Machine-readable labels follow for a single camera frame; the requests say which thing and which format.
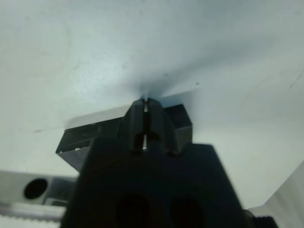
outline screw hole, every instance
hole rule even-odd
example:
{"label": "screw hole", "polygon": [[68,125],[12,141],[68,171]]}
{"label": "screw hole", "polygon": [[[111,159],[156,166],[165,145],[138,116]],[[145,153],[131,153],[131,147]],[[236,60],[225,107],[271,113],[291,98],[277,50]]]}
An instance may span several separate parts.
{"label": "screw hole", "polygon": [[48,188],[46,179],[32,180],[24,189],[24,197],[30,200],[40,197]]}

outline circular hole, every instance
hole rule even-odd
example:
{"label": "circular hole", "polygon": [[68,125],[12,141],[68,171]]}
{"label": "circular hole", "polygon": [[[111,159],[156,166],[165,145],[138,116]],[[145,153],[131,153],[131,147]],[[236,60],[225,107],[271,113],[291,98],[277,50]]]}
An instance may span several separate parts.
{"label": "circular hole", "polygon": [[32,180],[24,189],[24,196],[27,199],[33,200],[40,197],[48,187],[46,179]]}
{"label": "circular hole", "polygon": [[127,194],[117,204],[116,221],[120,228],[148,227],[150,208],[140,194]]}
{"label": "circular hole", "polygon": [[171,203],[171,219],[176,228],[204,227],[204,214],[193,199],[175,199]]}

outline mounting hole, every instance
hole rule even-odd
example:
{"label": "mounting hole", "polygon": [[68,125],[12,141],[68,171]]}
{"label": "mounting hole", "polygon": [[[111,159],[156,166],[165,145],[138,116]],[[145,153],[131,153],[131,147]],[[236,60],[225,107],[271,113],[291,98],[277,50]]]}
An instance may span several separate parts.
{"label": "mounting hole", "polygon": [[48,188],[46,179],[32,180],[24,189],[24,197],[30,200],[40,197]]}
{"label": "mounting hole", "polygon": [[176,228],[204,227],[204,214],[193,199],[174,199],[171,203],[171,219]]}
{"label": "mounting hole", "polygon": [[140,194],[125,195],[116,208],[116,222],[119,228],[146,228],[149,215],[149,203]]}

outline white ceiling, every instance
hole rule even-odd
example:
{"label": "white ceiling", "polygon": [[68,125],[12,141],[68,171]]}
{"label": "white ceiling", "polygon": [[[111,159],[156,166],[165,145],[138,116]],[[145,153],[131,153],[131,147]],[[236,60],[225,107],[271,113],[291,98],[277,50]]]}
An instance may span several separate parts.
{"label": "white ceiling", "polygon": [[2,0],[0,169],[76,175],[71,119],[176,95],[259,206],[304,159],[303,24],[302,0]]}

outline black component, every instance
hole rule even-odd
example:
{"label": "black component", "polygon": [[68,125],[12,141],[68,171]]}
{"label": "black component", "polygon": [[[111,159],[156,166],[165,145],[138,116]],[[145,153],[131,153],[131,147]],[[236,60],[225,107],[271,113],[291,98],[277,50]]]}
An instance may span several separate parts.
{"label": "black component", "polygon": [[257,217],[252,222],[256,228],[278,228],[272,217]]}
{"label": "black component", "polygon": [[32,180],[24,189],[24,197],[30,200],[40,197],[48,188],[46,179]]}
{"label": "black component", "polygon": [[[186,143],[192,142],[192,123],[190,121],[190,118],[188,117],[184,106],[181,104],[163,109],[160,104],[157,104],[157,101],[154,102],[156,103],[154,106],[157,107],[157,105],[159,105],[160,112],[164,112],[166,114],[164,118],[169,118],[170,121],[166,120],[165,124],[173,125],[175,138],[166,140],[166,142],[168,148],[172,150],[172,153],[176,154],[182,150],[183,146]],[[128,136],[124,137],[129,137],[130,139],[132,138],[131,134],[136,134],[134,132],[135,130],[141,132],[141,134],[138,134],[137,138],[135,138],[134,144],[133,142],[129,141],[128,146],[134,146],[135,148],[133,151],[136,152],[138,148],[142,148],[142,145],[138,145],[138,142],[142,142],[143,131],[145,131],[144,128],[147,127],[148,124],[147,121],[149,116],[147,113],[143,113],[144,105],[145,104],[143,104],[143,100],[135,101],[131,106],[131,109],[124,117],[124,119],[127,121],[122,121],[123,117],[121,117],[65,130],[56,153],[77,171],[80,171],[88,154],[91,141],[96,137],[116,138],[119,125],[121,125],[120,134],[127,133]],[[165,135],[162,137],[173,137],[171,134],[164,134]]]}
{"label": "black component", "polygon": [[179,150],[167,115],[138,100],[116,137],[91,141],[62,228],[252,227],[213,147]]}

